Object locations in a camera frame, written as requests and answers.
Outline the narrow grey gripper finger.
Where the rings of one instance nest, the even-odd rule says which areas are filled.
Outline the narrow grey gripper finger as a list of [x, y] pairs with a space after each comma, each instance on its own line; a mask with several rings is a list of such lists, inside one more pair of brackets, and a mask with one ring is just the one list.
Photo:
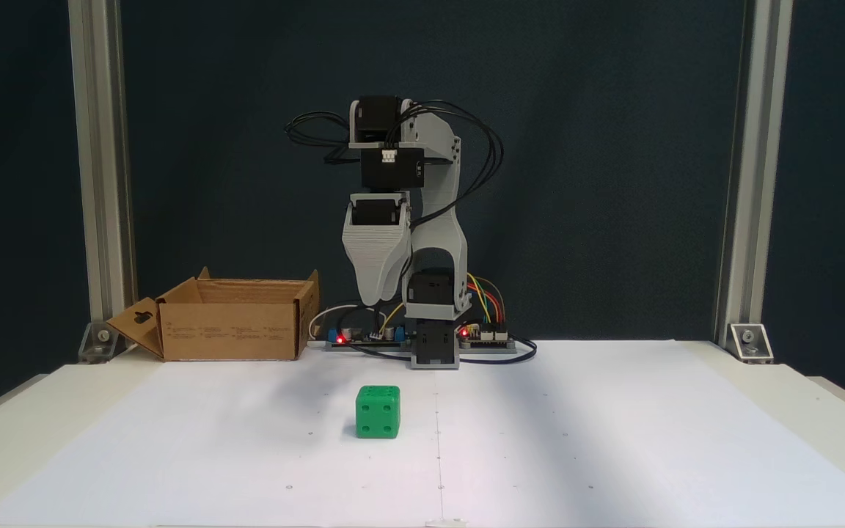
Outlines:
[[397, 275], [397, 281], [395, 283], [395, 294], [392, 295], [392, 300], [402, 300], [403, 298], [403, 290], [405, 290], [406, 280], [408, 277], [412, 275], [414, 270], [414, 250], [413, 248], [409, 248], [408, 254], [406, 255], [403, 264], [399, 270], [399, 274]]

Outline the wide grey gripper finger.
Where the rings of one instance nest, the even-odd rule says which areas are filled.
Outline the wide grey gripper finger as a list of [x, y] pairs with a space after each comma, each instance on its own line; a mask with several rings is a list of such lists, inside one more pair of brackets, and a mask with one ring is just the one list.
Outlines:
[[362, 303], [390, 300], [410, 248], [409, 225], [348, 225], [346, 211], [342, 242]]

